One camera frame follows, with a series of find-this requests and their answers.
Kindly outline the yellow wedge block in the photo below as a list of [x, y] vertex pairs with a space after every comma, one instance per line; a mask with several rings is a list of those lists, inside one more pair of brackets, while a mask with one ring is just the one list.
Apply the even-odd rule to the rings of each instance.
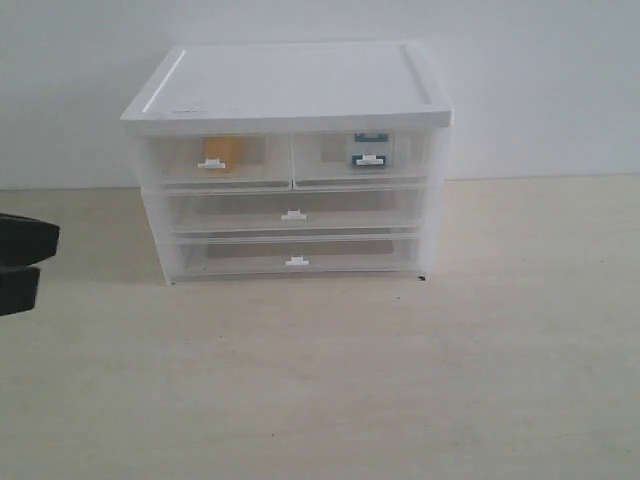
[[244, 140], [241, 137], [207, 137], [203, 144], [203, 161], [198, 168], [214, 173], [230, 173], [236, 169], [243, 149]]

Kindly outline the white bottle teal label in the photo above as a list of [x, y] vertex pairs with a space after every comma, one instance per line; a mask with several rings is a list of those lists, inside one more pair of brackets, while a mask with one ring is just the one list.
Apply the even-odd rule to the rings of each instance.
[[393, 163], [393, 135], [358, 132], [349, 136], [347, 158], [355, 169], [386, 169]]

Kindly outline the clear bottom wide drawer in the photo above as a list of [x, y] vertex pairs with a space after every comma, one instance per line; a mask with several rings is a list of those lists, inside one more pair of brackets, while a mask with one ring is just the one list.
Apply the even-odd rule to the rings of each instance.
[[192, 243], [180, 247], [186, 277], [303, 272], [416, 270], [419, 241], [407, 236], [257, 243]]

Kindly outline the clear wide drawer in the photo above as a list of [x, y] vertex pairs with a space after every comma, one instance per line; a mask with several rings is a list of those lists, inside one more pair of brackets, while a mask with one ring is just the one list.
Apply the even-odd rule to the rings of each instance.
[[192, 243], [180, 247], [186, 277], [303, 272], [416, 270], [419, 241], [407, 236], [257, 243]]
[[167, 198], [172, 230], [222, 231], [407, 227], [421, 217], [420, 189], [191, 194]]

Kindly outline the white plastic drawer cabinet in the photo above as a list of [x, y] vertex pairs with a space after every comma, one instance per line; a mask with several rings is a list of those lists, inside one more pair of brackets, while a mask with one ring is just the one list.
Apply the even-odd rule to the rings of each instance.
[[[180, 247], [200, 243], [257, 243], [369, 236], [419, 241], [416, 270], [429, 276], [440, 224], [444, 167], [454, 108], [438, 84], [423, 47], [412, 41], [262, 45], [188, 45], [172, 49], [121, 116], [131, 138], [143, 204], [162, 272], [170, 284], [236, 276], [314, 275], [303, 272], [186, 277]], [[387, 187], [301, 189], [294, 183], [291, 138], [299, 134], [421, 131], [431, 135], [426, 182]], [[167, 138], [286, 135], [291, 182], [284, 188], [172, 189], [160, 183], [157, 161]], [[414, 226], [222, 231], [172, 230], [171, 195], [420, 189], [422, 213]]]

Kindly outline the clear middle wide drawer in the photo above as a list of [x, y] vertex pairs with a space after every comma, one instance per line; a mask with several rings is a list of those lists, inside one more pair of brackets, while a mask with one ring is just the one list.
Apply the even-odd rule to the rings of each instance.
[[420, 189], [191, 194], [167, 198], [172, 230], [222, 231], [407, 227], [421, 217]]

